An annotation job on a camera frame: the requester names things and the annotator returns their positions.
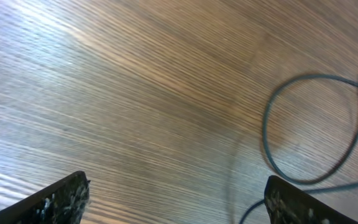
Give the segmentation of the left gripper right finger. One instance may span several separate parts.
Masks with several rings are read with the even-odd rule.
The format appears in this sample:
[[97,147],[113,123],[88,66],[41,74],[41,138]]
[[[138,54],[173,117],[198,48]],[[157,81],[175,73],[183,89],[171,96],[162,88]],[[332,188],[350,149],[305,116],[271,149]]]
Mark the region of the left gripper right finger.
[[358,224],[275,175],[268,178],[264,204],[271,224]]

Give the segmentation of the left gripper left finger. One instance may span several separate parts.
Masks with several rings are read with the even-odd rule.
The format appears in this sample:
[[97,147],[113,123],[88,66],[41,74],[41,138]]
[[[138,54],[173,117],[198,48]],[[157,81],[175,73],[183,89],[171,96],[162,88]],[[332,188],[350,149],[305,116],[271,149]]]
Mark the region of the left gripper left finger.
[[0,224],[79,224],[90,199],[90,182],[76,171],[0,211]]

